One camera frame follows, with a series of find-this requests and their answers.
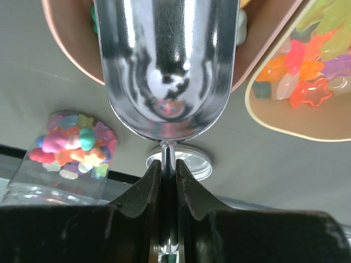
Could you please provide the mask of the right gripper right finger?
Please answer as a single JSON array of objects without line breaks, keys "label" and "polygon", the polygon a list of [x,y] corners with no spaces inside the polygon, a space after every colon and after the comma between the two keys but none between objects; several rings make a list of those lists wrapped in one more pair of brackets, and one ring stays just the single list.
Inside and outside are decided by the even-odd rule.
[{"label": "right gripper right finger", "polygon": [[223,240],[215,226],[220,212],[233,208],[199,183],[182,160],[175,168],[180,262],[223,262]]}]

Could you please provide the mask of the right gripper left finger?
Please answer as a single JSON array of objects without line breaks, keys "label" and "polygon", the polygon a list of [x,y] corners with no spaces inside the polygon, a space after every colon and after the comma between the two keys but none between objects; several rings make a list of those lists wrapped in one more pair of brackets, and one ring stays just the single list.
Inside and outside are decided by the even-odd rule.
[{"label": "right gripper left finger", "polygon": [[158,262],[158,216],[161,162],[111,204],[108,262]]}]

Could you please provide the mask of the silver jar lid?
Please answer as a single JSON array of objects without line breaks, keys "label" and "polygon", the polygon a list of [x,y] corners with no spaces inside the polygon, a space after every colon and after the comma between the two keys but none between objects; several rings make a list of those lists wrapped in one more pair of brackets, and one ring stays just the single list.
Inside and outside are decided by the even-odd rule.
[{"label": "silver jar lid", "polygon": [[211,159],[201,149],[184,144],[176,145],[170,141],[164,142],[161,146],[150,151],[146,159],[146,166],[151,166],[155,160],[160,161],[161,178],[173,180],[176,178],[177,159],[181,159],[186,164],[197,181],[208,178],[213,172]]}]

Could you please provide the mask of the metal candy scoop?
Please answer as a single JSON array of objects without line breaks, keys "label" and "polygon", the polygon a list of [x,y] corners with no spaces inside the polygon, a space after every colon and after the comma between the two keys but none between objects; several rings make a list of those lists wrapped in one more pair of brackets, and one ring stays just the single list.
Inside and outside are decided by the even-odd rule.
[{"label": "metal candy scoop", "polygon": [[176,146],[229,100],[239,1],[95,1],[104,83],[117,118],[161,145],[159,247],[178,248]]}]

